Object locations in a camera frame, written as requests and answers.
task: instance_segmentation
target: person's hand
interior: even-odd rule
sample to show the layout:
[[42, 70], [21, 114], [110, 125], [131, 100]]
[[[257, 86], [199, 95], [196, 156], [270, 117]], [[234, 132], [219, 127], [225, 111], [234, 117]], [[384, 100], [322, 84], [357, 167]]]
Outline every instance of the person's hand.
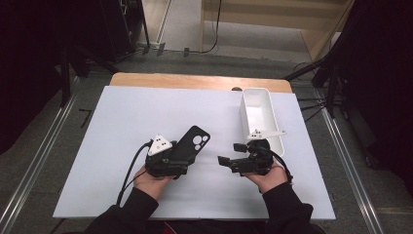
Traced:
[[271, 166], [271, 170], [266, 175], [259, 175], [256, 173], [247, 173], [243, 175], [254, 182], [261, 193], [265, 193], [268, 190], [287, 182], [285, 170], [277, 163], [274, 163]]
[[133, 186], [157, 201], [164, 187], [174, 178], [174, 176], [153, 177], [146, 172], [145, 166], [142, 166], [134, 176], [138, 175], [140, 176], [134, 180]]

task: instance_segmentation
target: black curtain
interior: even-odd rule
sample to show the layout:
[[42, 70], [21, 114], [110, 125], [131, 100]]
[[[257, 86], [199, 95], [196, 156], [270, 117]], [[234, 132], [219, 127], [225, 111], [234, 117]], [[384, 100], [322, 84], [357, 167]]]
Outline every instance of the black curtain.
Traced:
[[61, 87], [54, 1], [0, 0], [0, 154]]
[[356, 1], [351, 17], [359, 9], [357, 26], [335, 55], [343, 92], [377, 138], [367, 151], [413, 195], [413, 2]]

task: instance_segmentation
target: black cable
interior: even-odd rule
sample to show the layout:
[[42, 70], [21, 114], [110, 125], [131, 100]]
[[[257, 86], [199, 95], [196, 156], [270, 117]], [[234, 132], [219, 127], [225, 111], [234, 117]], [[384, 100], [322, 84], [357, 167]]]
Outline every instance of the black cable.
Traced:
[[279, 163], [283, 166], [288, 182], [290, 184], [292, 184], [293, 176], [292, 176], [291, 172], [289, 171], [288, 167], [286, 166], [285, 161], [282, 159], [282, 157], [280, 157], [280, 155], [278, 155], [276, 152], [272, 151], [271, 149], [267, 149], [267, 148], [260, 147], [260, 146], [249, 146], [248, 148], [251, 148], [253, 150], [265, 151], [265, 152], [270, 153], [273, 157], [275, 157], [277, 159], [277, 161], [279, 161]]
[[134, 162], [135, 162], [136, 159], [137, 159], [137, 156], [140, 154], [140, 152], [143, 150], [143, 148], [145, 148], [145, 147], [150, 147], [150, 146], [152, 145], [152, 142], [153, 142], [153, 140], [144, 143], [142, 146], [140, 146], [140, 148], [137, 150], [136, 154], [134, 155], [134, 157], [133, 157], [133, 159], [132, 159], [132, 161], [131, 161], [130, 168], [128, 169], [127, 176], [125, 177], [124, 184], [122, 185], [122, 189], [121, 189], [121, 191], [119, 192], [119, 196], [118, 196], [118, 200], [116, 201], [116, 205], [118, 205], [118, 206], [121, 205], [122, 197], [124, 196], [124, 192], [125, 192], [125, 190], [127, 189], [126, 185], [127, 185], [127, 182], [128, 182], [128, 177], [129, 177], [129, 175], [131, 174], [131, 170], [132, 170], [132, 168], [133, 168]]
[[219, 26], [219, 17], [221, 16], [221, 6], [222, 6], [222, 0], [219, 0], [218, 18], [216, 19], [215, 43], [213, 43], [213, 46], [209, 50], [205, 52], [200, 52], [200, 54], [206, 54], [206, 53], [211, 52], [215, 48], [216, 44], [218, 43], [218, 26]]
[[216, 31], [214, 31], [215, 32], [214, 33], [215, 34], [215, 42], [213, 43], [213, 46], [209, 50], [204, 51], [204, 52], [198, 52], [198, 51], [184, 52], [184, 51], [176, 51], [176, 50], [164, 50], [164, 52], [177, 52], [177, 53], [189, 53], [189, 54], [200, 54], [200, 55], [207, 54], [207, 53], [211, 52], [216, 47], [216, 44], [218, 43], [218, 26], [219, 26], [219, 19], [220, 19], [220, 16], [221, 16], [221, 6], [222, 6], [222, 0], [219, 0], [218, 17], [216, 19]]
[[300, 110], [301, 110], [301, 111], [303, 111], [303, 110], [308, 110], [308, 109], [312, 109], [312, 108], [318, 107], [318, 106], [322, 106], [322, 103], [315, 104], [315, 105], [310, 105], [310, 106], [304, 106], [304, 107], [301, 107]]
[[322, 108], [320, 108], [318, 111], [316, 111], [316, 113], [312, 114], [310, 117], [308, 117], [306, 120], [304, 120], [304, 122], [307, 122], [307, 121], [311, 120], [314, 116], [316, 116], [323, 109], [324, 109], [324, 106]]
[[305, 101], [305, 100], [325, 100], [325, 98], [298, 98], [298, 101]]
[[55, 232], [57, 231], [57, 229], [66, 221], [66, 218], [62, 218], [57, 225], [55, 226], [55, 228], [51, 231], [50, 234], [55, 234]]
[[137, 179], [138, 177], [144, 175], [145, 173], [146, 173], [146, 171], [144, 171], [144, 172], [142, 172], [141, 174], [135, 176], [135, 177], [127, 184], [127, 186], [124, 188], [124, 190], [127, 190], [127, 188], [129, 187], [129, 185], [131, 185], [131, 183], [133, 183], [135, 179]]

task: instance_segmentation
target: black phone case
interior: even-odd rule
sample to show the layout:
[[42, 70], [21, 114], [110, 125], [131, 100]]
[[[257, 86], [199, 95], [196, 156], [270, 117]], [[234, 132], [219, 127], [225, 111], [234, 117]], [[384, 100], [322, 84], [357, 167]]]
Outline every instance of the black phone case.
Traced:
[[172, 150], [169, 158], [173, 161], [187, 161], [189, 166], [195, 162], [195, 157], [209, 139], [210, 135], [207, 132], [198, 126], [192, 126]]

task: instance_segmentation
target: gray floor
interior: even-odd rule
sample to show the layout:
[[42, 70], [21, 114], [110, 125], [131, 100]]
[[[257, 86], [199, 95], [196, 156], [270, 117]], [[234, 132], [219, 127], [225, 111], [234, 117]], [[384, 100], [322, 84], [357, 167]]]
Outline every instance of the gray floor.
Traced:
[[[168, 28], [170, 27], [166, 27], [163, 41], [167, 45], [173, 45], [176, 41], [171, 39], [173, 36], [168, 38], [168, 33], [170, 33]], [[177, 50], [180, 47], [190, 47], [192, 42], [187, 43], [176, 47], [171, 46], [170, 49]], [[245, 41], [245, 43], [240, 47], [248, 48], [248, 42]], [[157, 57], [156, 51], [150, 51], [148, 55], [135, 54], [116, 64], [116, 66], [125, 72], [280, 78], [291, 73], [298, 62], [308, 61], [301, 54], [295, 57], [286, 49], [288, 47], [280, 48], [279, 51], [282, 51], [282, 53], [275, 53], [277, 55], [271, 58], [267, 56], [273, 54], [269, 51], [261, 56], [258, 54], [259, 51], [253, 50], [254, 55], [246, 58], [246, 55], [251, 53], [244, 53], [243, 51], [249, 51], [249, 49], [239, 50], [239, 48], [233, 48], [231, 50], [230, 47], [227, 47], [228, 51], [225, 51], [222, 50], [223, 47], [225, 45], [221, 45], [219, 48], [223, 54], [194, 54], [190, 55], [189, 58], [185, 58], [183, 53], [167, 51]], [[291, 82], [293, 92], [298, 98], [315, 97], [314, 90], [310, 85], [312, 76], [313, 74], [310, 72]], [[82, 128], [87, 113], [79, 111], [79, 109], [93, 110], [103, 87], [109, 83], [110, 78], [111, 74], [109, 72], [93, 65], [90, 77], [82, 79], [74, 105], [11, 233], [49, 233], [58, 223], [57, 219], [52, 218], [58, 200], [58, 193], [64, 185], [87, 130], [87, 125]], [[52, 125], [58, 112], [59, 102], [60, 93], [50, 100], [43, 111], [27, 127], [18, 142], [0, 156], [0, 206], [2, 209], [7, 205], [11, 194], [17, 188], [30, 165], [48, 128]], [[302, 106], [312, 104], [314, 103], [311, 101], [300, 102]], [[303, 111], [303, 118], [306, 119], [315, 111], [316, 109]], [[335, 111], [340, 131], [385, 232], [413, 233], [413, 199], [405, 190], [402, 181], [391, 172], [373, 171], [366, 167], [363, 149], [352, 126], [341, 117], [338, 109]], [[330, 194], [334, 212], [337, 215], [336, 220], [320, 221], [319, 224], [327, 233], [368, 233], [356, 197], [320, 113], [307, 122], [307, 129], [319, 160], [321, 173]], [[90, 221], [90, 219], [67, 220], [57, 233], [84, 230]]]

